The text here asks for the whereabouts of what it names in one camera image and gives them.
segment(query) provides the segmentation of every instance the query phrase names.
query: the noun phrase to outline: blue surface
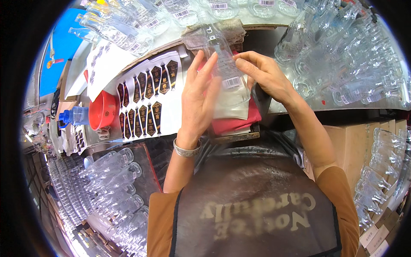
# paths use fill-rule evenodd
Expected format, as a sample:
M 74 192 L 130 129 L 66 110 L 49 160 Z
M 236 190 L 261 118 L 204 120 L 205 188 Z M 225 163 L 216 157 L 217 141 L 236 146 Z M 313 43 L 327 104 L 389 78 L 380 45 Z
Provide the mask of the blue surface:
M 85 14 L 85 10 L 80 9 L 67 9 L 67 11 L 61 16 L 53 32 L 53 48 L 54 59 L 63 58 L 61 63 L 54 63 L 50 69 L 47 68 L 47 62 L 50 58 L 50 44 L 47 46 L 47 51 L 44 56 L 42 74 L 40 77 L 40 97 L 54 93 L 58 80 L 63 72 L 63 68 L 67 60 L 72 59 L 75 52 L 79 48 L 79 45 L 83 41 L 74 34 L 68 33 L 70 27 L 83 28 L 78 22 L 75 22 L 75 18 L 78 14 Z

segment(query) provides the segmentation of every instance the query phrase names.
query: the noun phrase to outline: person's right hand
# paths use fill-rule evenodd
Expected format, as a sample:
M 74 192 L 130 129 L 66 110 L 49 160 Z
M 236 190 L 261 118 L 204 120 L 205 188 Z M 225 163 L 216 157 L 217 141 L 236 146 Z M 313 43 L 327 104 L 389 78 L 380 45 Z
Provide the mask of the person's right hand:
M 248 75 L 247 84 L 254 80 L 276 101 L 288 105 L 298 94 L 274 59 L 248 51 L 234 56 L 237 68 Z

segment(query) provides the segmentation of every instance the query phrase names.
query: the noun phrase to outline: silver bracelet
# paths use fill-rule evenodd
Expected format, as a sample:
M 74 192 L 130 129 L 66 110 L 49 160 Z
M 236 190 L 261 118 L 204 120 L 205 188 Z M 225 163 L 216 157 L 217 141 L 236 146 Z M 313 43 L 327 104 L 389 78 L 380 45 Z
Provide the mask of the silver bracelet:
M 197 148 L 194 149 L 194 150 L 185 150 L 185 149 L 182 149 L 182 148 L 178 147 L 178 146 L 175 144 L 175 141 L 176 141 L 176 140 L 177 140 L 177 138 L 174 139 L 173 145 L 174 145 L 175 152 L 176 152 L 179 156 L 182 156 L 182 157 L 192 157 L 192 156 L 197 155 L 197 154 L 200 152 L 200 148 L 201 148 L 201 141 L 200 141 L 200 140 L 199 140 L 199 142 L 198 142 L 198 144 L 197 144 L 197 145 L 200 144 L 200 146 L 197 147 Z

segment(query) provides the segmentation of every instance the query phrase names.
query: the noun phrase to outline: apron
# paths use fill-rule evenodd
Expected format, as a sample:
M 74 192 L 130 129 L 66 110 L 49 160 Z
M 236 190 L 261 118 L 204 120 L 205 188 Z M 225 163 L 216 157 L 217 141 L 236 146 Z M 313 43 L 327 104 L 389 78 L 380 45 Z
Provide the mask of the apron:
M 339 256 L 335 207 L 284 148 L 211 154 L 179 193 L 170 256 Z

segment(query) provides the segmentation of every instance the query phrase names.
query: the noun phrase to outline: brown sleeve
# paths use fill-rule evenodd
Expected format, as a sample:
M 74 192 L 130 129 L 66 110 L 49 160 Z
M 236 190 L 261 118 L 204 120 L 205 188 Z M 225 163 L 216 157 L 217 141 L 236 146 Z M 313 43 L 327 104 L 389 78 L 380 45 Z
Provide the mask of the brown sleeve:
M 344 170 L 339 167 L 329 167 L 320 174 L 316 183 L 337 210 L 342 244 L 341 257 L 355 256 L 360 231 L 357 211 Z
M 147 231 L 148 257 L 167 257 L 170 254 L 174 207 L 178 193 L 152 193 L 150 196 Z

